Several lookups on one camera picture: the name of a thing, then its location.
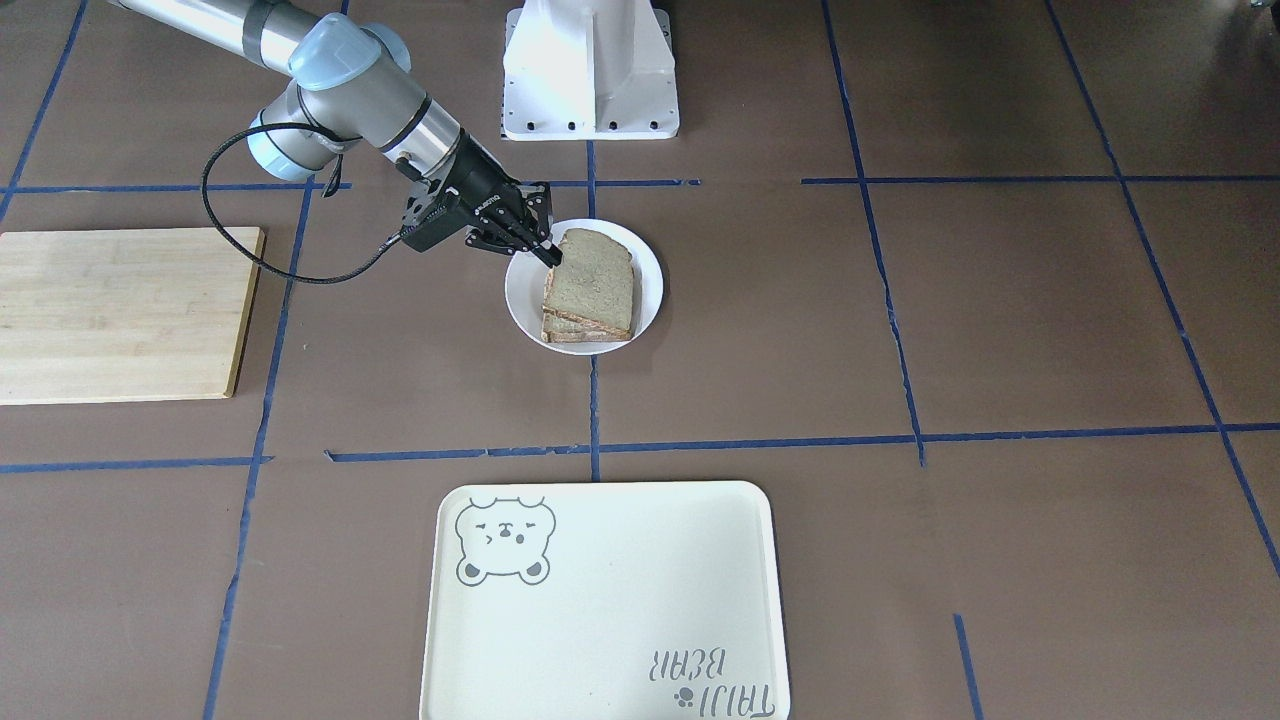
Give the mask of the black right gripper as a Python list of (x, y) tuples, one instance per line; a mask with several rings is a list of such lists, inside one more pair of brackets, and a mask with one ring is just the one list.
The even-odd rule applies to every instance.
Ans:
[(524, 251), (548, 268), (563, 254), (552, 241), (553, 205), (545, 181), (512, 178), (475, 138), (462, 135), (444, 188), (458, 193), (468, 214), (466, 245), (486, 251)]

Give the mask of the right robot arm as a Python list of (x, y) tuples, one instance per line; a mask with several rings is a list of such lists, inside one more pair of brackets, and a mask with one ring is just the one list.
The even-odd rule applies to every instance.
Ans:
[(344, 154), (375, 147), (411, 183), (389, 246), (424, 252), (465, 232), (474, 249), (561, 263), (549, 184), (512, 178), (413, 79), (408, 50), (390, 28), (288, 1), (127, 1), (124, 9), (288, 77), (283, 94), (236, 136), (269, 174), (305, 181), (330, 167), (325, 195), (333, 195)]

